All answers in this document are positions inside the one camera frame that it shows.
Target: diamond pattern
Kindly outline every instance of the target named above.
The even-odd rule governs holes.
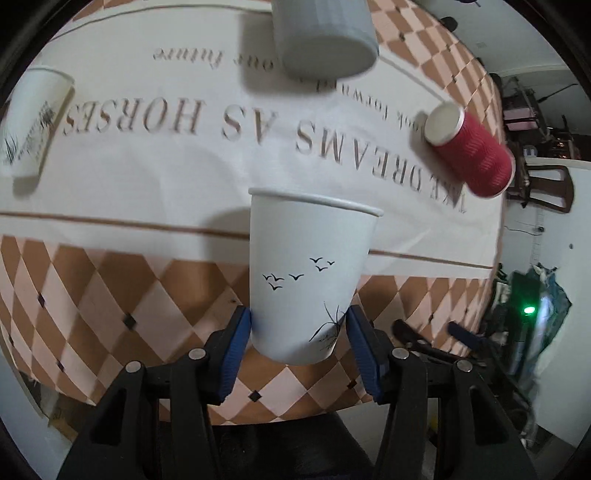
[[[132,0],[95,0],[78,21]],[[410,0],[368,0],[382,48],[421,69],[502,141],[499,96],[468,49]],[[159,365],[203,346],[248,305],[246,265],[81,249],[33,239],[0,239],[0,329],[15,365],[73,398],[97,403],[122,366]],[[389,333],[396,318],[433,345],[465,352],[446,323],[475,330],[490,281],[471,278],[364,277],[355,302]],[[128,329],[131,314],[137,322]],[[261,395],[253,402],[249,395]],[[312,367],[288,367],[249,348],[213,424],[290,420],[370,401],[346,335],[333,355]],[[161,404],[166,415],[169,405]]]
[[[91,404],[100,400],[129,361],[159,365],[202,347],[212,332],[226,326],[242,303],[241,297],[248,298],[248,267],[244,265],[143,258],[8,237],[2,243],[7,255],[21,255],[22,251],[28,258],[0,262],[0,281],[4,278],[0,325],[13,361],[49,387]],[[53,261],[59,262],[58,268]],[[78,262],[84,274],[65,273],[66,266],[76,269]],[[121,275],[115,269],[117,262]],[[17,266],[10,267],[12,279],[2,268],[7,264]],[[123,282],[113,281],[117,276],[138,279],[142,275],[146,278],[139,278],[138,284],[143,290],[138,284],[126,290]],[[85,285],[84,290],[73,284],[73,278]],[[207,283],[211,278],[213,287]],[[187,280],[194,291],[181,288],[180,279]],[[42,286],[42,292],[37,292],[35,283]],[[435,346],[465,353],[447,335],[446,323],[454,320],[475,329],[489,283],[471,278],[375,275],[360,280],[353,302],[364,308],[377,328],[389,333],[392,321],[403,318]],[[134,310],[124,313],[123,306],[133,304]],[[210,410],[214,424],[288,420],[371,401],[344,331],[333,355],[309,367],[278,364],[250,347],[238,378],[224,405]],[[161,409],[168,415],[167,405]]]

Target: wooden chair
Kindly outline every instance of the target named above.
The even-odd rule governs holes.
[[[574,184],[569,169],[563,165],[528,165],[522,155],[515,156],[515,186],[509,187],[506,196],[509,200],[519,200],[523,208],[529,203],[540,205],[555,212],[569,213],[574,202]],[[559,171],[560,180],[544,179],[530,175],[532,171]],[[564,200],[564,206],[532,198],[532,192],[545,193]]]

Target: paper cup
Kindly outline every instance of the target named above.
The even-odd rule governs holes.
[[[32,177],[39,174],[57,114],[74,79],[48,67],[31,67],[12,92],[0,132],[0,175]]]
[[[455,102],[433,110],[425,139],[476,196],[494,198],[513,181],[515,161],[509,149]]]
[[[333,80],[369,70],[379,44],[366,0],[273,0],[277,54],[294,77]]]
[[[319,195],[249,193],[252,343],[280,363],[320,362],[332,353],[384,213]]]

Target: brown stripe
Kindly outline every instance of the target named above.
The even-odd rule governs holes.
[[[161,232],[175,233],[196,233],[198,235],[219,236],[232,238],[234,240],[248,240],[248,233],[225,232],[223,230],[212,230],[189,226],[162,225],[160,223],[133,222],[126,220],[114,220],[108,218],[76,217],[70,215],[53,215],[50,213],[29,213],[29,212],[0,212],[0,216],[12,218],[28,218],[34,220],[56,220],[58,222],[90,223],[92,225],[123,226],[129,228],[141,228],[145,230],[158,230]]]
[[[420,257],[419,255],[397,254],[394,252],[384,252],[381,250],[370,250],[369,254],[382,256],[382,257],[406,258],[409,260],[423,260],[425,262],[442,263],[442,264],[446,264],[446,265],[458,265],[459,267],[484,268],[486,270],[492,270],[494,268],[494,267],[490,267],[488,265],[477,265],[474,263],[456,262],[454,260],[444,260],[442,258]]]
[[[107,218],[88,218],[75,217],[69,215],[53,215],[50,213],[29,213],[29,212],[0,212],[0,216],[11,218],[26,218],[32,220],[56,220],[58,222],[73,222],[73,223],[90,223],[92,225],[107,225],[107,226],[121,226],[127,228],[140,228],[145,230],[156,230],[161,232],[174,233],[193,233],[197,235],[216,236],[221,238],[230,238],[233,240],[248,241],[250,236],[248,233],[225,232],[223,230],[211,230],[207,228],[197,228],[190,226],[177,225],[161,225],[159,223],[145,223],[145,222],[131,222],[124,220],[113,220]],[[385,252],[382,250],[370,250],[370,255],[377,255],[382,257],[406,258],[409,260],[422,260],[433,263],[458,265],[460,267],[485,268],[492,270],[494,268],[488,265],[477,265],[464,262],[456,262],[453,260],[444,260],[442,258],[420,257],[418,255],[399,254],[396,252]]]

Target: ribbed red cup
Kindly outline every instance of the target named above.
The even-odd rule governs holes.
[[[425,138],[474,195],[495,197],[511,184],[509,150],[456,103],[442,103],[429,115]]]

